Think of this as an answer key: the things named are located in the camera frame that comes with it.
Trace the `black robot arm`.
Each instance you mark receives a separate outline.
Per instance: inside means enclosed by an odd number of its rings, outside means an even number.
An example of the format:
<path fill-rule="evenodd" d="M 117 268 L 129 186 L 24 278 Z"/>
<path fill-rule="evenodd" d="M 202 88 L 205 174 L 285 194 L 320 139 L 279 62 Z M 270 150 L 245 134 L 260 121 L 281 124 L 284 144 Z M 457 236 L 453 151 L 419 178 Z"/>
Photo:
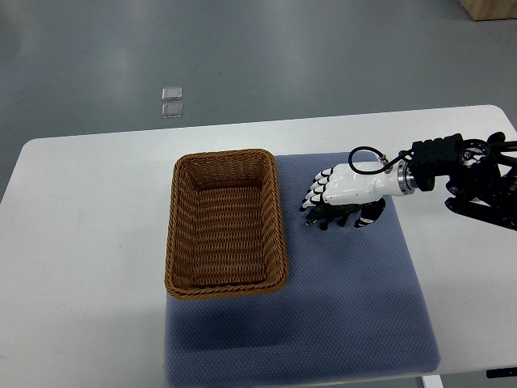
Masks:
<path fill-rule="evenodd" d="M 502 132 L 487 140 L 464 139 L 459 133 L 413 143 L 408 159 L 410 186 L 422 192 L 447 176 L 452 195 L 445 206 L 456 214 L 516 229 L 516 142 Z"/>

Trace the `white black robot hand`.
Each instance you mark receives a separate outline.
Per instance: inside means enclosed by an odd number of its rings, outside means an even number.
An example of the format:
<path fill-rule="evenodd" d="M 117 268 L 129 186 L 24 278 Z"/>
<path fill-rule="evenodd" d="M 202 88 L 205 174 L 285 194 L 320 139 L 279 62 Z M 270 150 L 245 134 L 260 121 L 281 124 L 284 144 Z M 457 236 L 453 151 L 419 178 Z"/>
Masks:
<path fill-rule="evenodd" d="M 301 212 L 317 205 L 362 205 L 354 227 L 362 228 L 377 221 L 385 210 L 386 196 L 410 195 L 417 188 L 406 162 L 387 171 L 364 174 L 341 163 L 320 171 L 302 200 Z"/>

